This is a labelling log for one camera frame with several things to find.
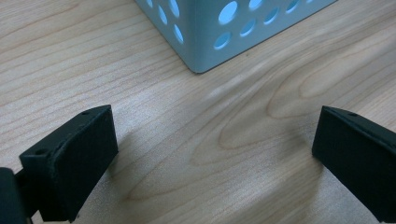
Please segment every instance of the white plastic basket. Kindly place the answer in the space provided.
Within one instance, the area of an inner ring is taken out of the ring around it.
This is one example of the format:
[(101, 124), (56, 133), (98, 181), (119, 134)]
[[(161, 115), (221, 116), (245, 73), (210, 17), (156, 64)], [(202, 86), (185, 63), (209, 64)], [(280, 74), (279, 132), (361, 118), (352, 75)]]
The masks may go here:
[(336, 0), (135, 0), (185, 64), (203, 73)]

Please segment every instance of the screw hole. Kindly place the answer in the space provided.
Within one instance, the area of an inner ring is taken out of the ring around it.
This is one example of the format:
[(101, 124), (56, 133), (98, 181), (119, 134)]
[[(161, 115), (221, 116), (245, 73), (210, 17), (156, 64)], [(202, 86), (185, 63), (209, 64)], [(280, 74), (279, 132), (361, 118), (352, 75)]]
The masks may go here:
[(40, 155), (44, 155), (48, 152), (49, 150), (47, 148), (40, 148), (39, 150), (37, 150), (35, 152), (35, 155), (40, 156)]

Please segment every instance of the wooden table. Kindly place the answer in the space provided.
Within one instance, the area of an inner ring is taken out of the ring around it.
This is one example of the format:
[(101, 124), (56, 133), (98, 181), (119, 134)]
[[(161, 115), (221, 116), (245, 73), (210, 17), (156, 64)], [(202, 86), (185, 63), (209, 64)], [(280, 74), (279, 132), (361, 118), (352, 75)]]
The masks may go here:
[(396, 131), (396, 1), (340, 0), (196, 76), (133, 0), (4, 0), (0, 93), (14, 172), (112, 105), (120, 154), (76, 223), (377, 223), (311, 147), (322, 105)]

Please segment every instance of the light wood surface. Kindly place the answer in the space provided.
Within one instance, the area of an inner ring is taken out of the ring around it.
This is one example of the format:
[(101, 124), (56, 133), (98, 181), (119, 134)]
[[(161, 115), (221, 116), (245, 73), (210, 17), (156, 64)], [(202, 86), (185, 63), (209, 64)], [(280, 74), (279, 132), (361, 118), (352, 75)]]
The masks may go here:
[(340, 0), (196, 76), (133, 0), (4, 0), (0, 93), (14, 172), (112, 105), (120, 154), (76, 223), (377, 223), (311, 147), (322, 105), (396, 131), (396, 1)]

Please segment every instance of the blue light through hole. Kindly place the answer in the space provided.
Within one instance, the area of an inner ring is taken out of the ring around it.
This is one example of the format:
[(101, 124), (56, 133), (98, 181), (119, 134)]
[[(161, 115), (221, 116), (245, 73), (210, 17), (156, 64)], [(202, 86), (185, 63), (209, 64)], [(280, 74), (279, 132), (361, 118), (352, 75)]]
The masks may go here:
[(225, 8), (219, 14), (219, 22), (220, 24), (226, 24), (233, 20), (235, 17), (235, 12), (238, 9), (238, 4), (235, 1), (227, 4)]

